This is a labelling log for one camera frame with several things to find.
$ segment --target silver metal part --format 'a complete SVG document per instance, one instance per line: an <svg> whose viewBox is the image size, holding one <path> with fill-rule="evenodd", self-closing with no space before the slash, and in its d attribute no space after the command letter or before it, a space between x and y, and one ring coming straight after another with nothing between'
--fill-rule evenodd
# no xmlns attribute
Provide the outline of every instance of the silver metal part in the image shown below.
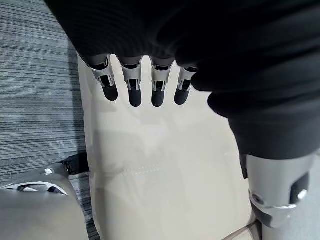
<svg viewBox="0 0 320 240"><path fill-rule="evenodd" d="M163 82L161 92L164 92L168 83L171 66L168 66L166 70L157 70L155 64L151 60L151 78L152 78L152 90L157 91L157 82Z"/></svg>
<svg viewBox="0 0 320 240"><path fill-rule="evenodd" d="M141 62L135 68L126 68L125 66L121 65L124 81L128 87L128 90L131 91L131 84L130 80L135 79L136 82L136 90L140 90L141 87Z"/></svg>
<svg viewBox="0 0 320 240"><path fill-rule="evenodd" d="M110 87L112 87L115 84L115 76L114 76L114 71L112 70L112 65L111 65L111 61L110 61L110 54L107 55L107 58L105 59L104 64L105 64L105 68L101 69L101 70L94 69L90 66L89 67L92 70L92 73L93 73L95 79L97 79L97 81L100 82L100 84L103 88L105 87L105 85L103 84L103 82L101 80L101 76L108 76Z"/></svg>
<svg viewBox="0 0 320 240"><path fill-rule="evenodd" d="M178 89L182 90L182 87L184 85L184 81L188 80L190 81L192 76L195 75L195 71L188 71L186 68L181 67L180 69L180 74L179 74L179 79L178 79ZM190 91L191 89L191 84L189 85L187 91Z"/></svg>
<svg viewBox="0 0 320 240"><path fill-rule="evenodd" d="M297 194L297 201L292 203L292 187L309 173L315 157L311 154L296 159L270 160L246 156L250 201L263 216L268 216L259 219L264 225L281 227L306 197L308 186L294 193Z"/></svg>
<svg viewBox="0 0 320 240"><path fill-rule="evenodd" d="M0 186L0 190L16 190L20 192L54 192L72 196L77 195L71 185L67 168L62 163L39 168L24 174L19 180Z"/></svg>

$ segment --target black fabric sleeve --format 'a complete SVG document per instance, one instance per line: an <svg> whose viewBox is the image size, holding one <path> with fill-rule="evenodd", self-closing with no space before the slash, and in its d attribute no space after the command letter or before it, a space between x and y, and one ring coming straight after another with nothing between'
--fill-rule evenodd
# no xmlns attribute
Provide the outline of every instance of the black fabric sleeve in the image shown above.
<svg viewBox="0 0 320 240"><path fill-rule="evenodd" d="M241 154L291 159L320 147L319 0L45 1L85 61L197 66L192 84L212 92Z"/></svg>

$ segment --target striped carpet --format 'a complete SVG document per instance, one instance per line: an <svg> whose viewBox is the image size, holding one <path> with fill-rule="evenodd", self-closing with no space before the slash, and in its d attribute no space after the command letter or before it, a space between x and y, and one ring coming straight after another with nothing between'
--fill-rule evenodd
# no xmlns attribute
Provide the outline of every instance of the striped carpet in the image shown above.
<svg viewBox="0 0 320 240"><path fill-rule="evenodd" d="M0 1L0 184L85 149L76 51L42 0ZM99 239L88 174L70 180Z"/></svg>

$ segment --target robotic finger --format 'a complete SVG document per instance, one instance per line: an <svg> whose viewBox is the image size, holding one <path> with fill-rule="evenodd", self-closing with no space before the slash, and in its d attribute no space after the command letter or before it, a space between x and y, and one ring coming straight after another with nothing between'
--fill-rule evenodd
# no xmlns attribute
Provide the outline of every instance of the robotic finger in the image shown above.
<svg viewBox="0 0 320 240"><path fill-rule="evenodd" d="M187 101L191 89L191 78L196 72L197 69L194 67L181 67L174 95L174 102L177 105L182 105Z"/></svg>
<svg viewBox="0 0 320 240"><path fill-rule="evenodd" d="M151 75L152 75L152 97L151 102L155 107L160 107L164 103L166 85L174 62L174 58L157 58L151 59Z"/></svg>
<svg viewBox="0 0 320 240"><path fill-rule="evenodd" d="M106 54L102 59L102 61L97 59L91 62L89 67L95 79L100 82L105 97L109 101L115 101L118 98L118 90L110 61L110 54Z"/></svg>
<svg viewBox="0 0 320 240"><path fill-rule="evenodd" d="M117 57L121 63L124 81L128 87L129 102L133 107L141 104L141 59L137 57Z"/></svg>

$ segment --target beige surface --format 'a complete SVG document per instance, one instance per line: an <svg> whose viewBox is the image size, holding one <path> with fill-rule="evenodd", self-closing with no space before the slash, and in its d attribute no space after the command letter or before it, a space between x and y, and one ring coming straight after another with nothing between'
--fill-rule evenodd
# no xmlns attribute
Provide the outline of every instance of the beige surface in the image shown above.
<svg viewBox="0 0 320 240"><path fill-rule="evenodd" d="M79 60L79 78L95 225L108 240L221 240L250 219L248 183L228 122L191 90L174 103L174 63L163 106L151 103L151 65L142 60L142 104L131 107L122 70L111 57L119 92L106 100Z"/></svg>

